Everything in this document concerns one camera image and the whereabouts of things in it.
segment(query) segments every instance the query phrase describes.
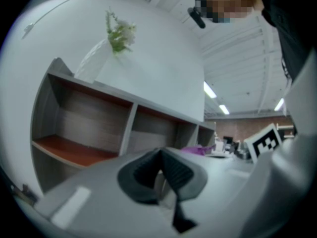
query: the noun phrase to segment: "ceiling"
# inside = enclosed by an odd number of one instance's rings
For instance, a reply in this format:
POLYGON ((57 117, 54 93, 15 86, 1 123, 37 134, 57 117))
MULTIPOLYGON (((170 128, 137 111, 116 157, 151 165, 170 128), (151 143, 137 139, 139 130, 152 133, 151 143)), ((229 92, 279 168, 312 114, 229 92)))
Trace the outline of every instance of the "ceiling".
POLYGON ((231 24, 206 22, 200 29, 187 9, 194 0, 145 0, 165 10, 199 39, 205 81, 217 98, 205 95, 205 118, 257 118, 281 115, 274 108, 283 96, 286 78, 281 66, 277 31, 260 14, 231 24), (230 111, 225 116, 219 105, 230 111))

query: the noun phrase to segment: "fluorescent light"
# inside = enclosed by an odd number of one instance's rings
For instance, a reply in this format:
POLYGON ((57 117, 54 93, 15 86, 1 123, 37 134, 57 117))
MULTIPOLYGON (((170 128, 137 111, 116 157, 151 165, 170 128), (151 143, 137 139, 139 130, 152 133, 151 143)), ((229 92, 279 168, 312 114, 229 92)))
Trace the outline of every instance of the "fluorescent light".
POLYGON ((206 82, 204 82, 204 91, 208 94, 208 96, 212 99, 217 98, 216 93, 213 92, 213 90, 208 86, 206 82))
POLYGON ((282 99, 279 101, 279 103, 277 104, 277 106, 275 107, 274 111, 279 111, 280 108, 282 107, 283 103, 284 103, 284 99, 282 98, 282 99))
POLYGON ((224 112, 225 115, 230 114, 225 105, 219 105, 219 107, 221 108, 222 112, 224 112))

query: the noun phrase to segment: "flower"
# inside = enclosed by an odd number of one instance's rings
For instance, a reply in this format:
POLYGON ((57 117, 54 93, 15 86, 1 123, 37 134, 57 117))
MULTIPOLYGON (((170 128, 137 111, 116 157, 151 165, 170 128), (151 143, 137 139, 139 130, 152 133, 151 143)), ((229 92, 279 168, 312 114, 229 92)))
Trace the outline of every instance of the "flower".
POLYGON ((124 50, 131 51, 128 46, 134 44, 135 24, 129 24, 125 20, 119 20, 110 10, 106 11, 106 28, 108 40, 114 54, 123 52, 124 50), (116 26, 113 29, 111 28, 111 18, 116 22, 116 26))

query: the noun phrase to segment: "brown wall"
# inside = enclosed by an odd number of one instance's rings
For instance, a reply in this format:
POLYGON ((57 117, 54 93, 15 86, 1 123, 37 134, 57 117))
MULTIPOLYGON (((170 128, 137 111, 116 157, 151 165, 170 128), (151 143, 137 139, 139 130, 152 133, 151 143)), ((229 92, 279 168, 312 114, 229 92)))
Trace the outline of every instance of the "brown wall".
POLYGON ((269 117, 257 119, 215 119, 207 120, 216 122, 216 132, 219 138, 223 136, 233 137, 233 140, 244 140, 271 123, 278 125, 292 125, 290 117, 269 117))

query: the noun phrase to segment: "headset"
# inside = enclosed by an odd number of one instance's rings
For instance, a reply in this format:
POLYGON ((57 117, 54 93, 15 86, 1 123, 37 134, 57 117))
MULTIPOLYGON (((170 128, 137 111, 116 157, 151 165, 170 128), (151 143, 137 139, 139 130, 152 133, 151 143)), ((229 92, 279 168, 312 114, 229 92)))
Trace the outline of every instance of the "headset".
POLYGON ((209 19, 213 23, 228 23, 229 18, 218 17, 218 13, 212 11, 212 7, 207 7, 207 0, 195 0, 195 6, 188 8, 188 13, 197 25, 204 29, 206 24, 202 18, 209 19))

